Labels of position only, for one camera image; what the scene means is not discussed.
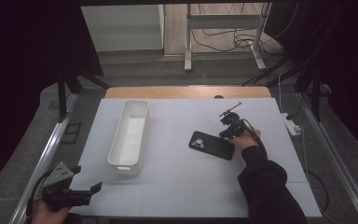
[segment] black smartphone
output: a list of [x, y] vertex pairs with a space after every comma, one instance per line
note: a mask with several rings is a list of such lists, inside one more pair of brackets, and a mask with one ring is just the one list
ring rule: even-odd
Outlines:
[[234, 154], [234, 145], [228, 140], [197, 131], [193, 133], [188, 146], [228, 161]]

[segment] wooden floor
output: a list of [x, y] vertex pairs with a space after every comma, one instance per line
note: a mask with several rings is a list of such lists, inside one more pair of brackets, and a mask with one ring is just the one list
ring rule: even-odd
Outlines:
[[[193, 4], [191, 14], [260, 14], [263, 3], [236, 3], [236, 4]], [[164, 53], [166, 55], [185, 53], [186, 42], [186, 5], [166, 5]], [[206, 35], [231, 31], [221, 35]], [[250, 51], [248, 47], [235, 48], [234, 30], [193, 30], [196, 40], [204, 45], [211, 46], [222, 51]], [[255, 30], [237, 31], [236, 35], [254, 35]], [[282, 46], [268, 35], [262, 34], [266, 50], [280, 50]], [[219, 50], [204, 47], [191, 36], [192, 52], [219, 52]]]

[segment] white paper sheet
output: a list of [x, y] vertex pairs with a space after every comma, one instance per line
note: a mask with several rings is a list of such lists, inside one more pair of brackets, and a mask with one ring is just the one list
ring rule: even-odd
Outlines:
[[194, 131], [211, 135], [225, 130], [218, 116], [233, 112], [262, 131], [268, 158], [288, 174], [287, 188], [308, 217], [320, 217], [310, 185], [274, 99], [179, 99], [149, 101], [144, 168], [137, 176], [120, 176], [107, 162], [126, 100], [102, 99], [91, 127], [72, 189], [103, 181], [89, 206], [73, 211], [113, 217], [247, 217], [237, 176], [245, 167], [238, 151], [232, 161], [188, 147]]

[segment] gray carpet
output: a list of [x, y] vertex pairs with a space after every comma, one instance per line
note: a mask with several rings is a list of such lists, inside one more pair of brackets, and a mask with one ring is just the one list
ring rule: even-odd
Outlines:
[[[115, 86], [240, 85], [250, 77], [261, 74], [255, 69], [255, 62], [250, 55], [241, 56], [240, 58], [227, 55], [198, 56], [194, 59], [191, 73], [184, 71], [183, 61], [175, 59], [159, 60], [157, 62], [138, 60], [131, 63], [123, 60], [121, 63], [103, 63], [104, 77], [102, 77], [102, 80]], [[278, 58], [267, 58], [265, 62], [267, 66], [272, 66], [278, 60]], [[281, 70], [276, 71], [266, 79], [260, 80], [259, 83], [265, 83], [268, 79], [276, 77], [282, 70], [290, 66], [290, 63], [286, 64]], [[282, 110], [289, 114], [295, 113], [299, 104], [299, 99], [293, 91], [295, 81], [296, 77], [291, 77], [282, 83]], [[51, 163], [52, 166], [62, 161], [62, 159], [68, 166], [77, 165], [87, 141], [98, 104], [104, 96], [104, 90], [98, 88], [95, 84], [84, 79], [81, 79], [81, 82], [85, 89], [76, 102], [76, 108], [70, 120], [70, 123], [74, 125], [81, 123], [78, 137], [75, 140], [75, 136], [69, 133], [62, 138], [67, 143], [59, 145], [56, 156]], [[278, 88], [274, 87], [270, 90], [277, 102], [279, 102]], [[7, 166], [0, 174], [0, 223], [8, 223], [10, 220], [58, 120], [57, 99], [55, 85], [46, 88], [42, 92], [41, 105], [35, 114], [33, 122]], [[357, 141], [337, 119], [326, 98], [321, 99], [321, 116], [331, 139], [337, 144], [339, 153], [358, 181]], [[330, 160], [326, 156], [324, 147], [304, 111], [301, 109], [293, 120], [305, 130], [304, 141], [309, 170], [319, 176], [328, 188], [330, 203], [326, 209], [326, 214], [337, 223], [358, 223], [358, 214], [351, 199], [337, 177]], [[305, 165], [302, 137], [293, 138], [293, 143], [300, 161]], [[322, 185], [312, 176], [310, 176], [310, 184], [316, 200], [321, 206], [324, 206], [326, 195]], [[95, 223], [92, 218], [88, 218], [85, 221], [86, 223]], [[331, 223], [326, 217], [310, 218], [309, 222]]]

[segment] black sleeve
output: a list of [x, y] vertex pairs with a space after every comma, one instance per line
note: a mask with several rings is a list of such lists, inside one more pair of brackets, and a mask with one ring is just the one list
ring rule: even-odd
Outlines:
[[285, 186], [284, 169], [268, 161], [261, 147], [247, 147], [241, 155], [246, 168], [238, 180], [248, 202], [250, 223], [307, 223], [296, 199]]

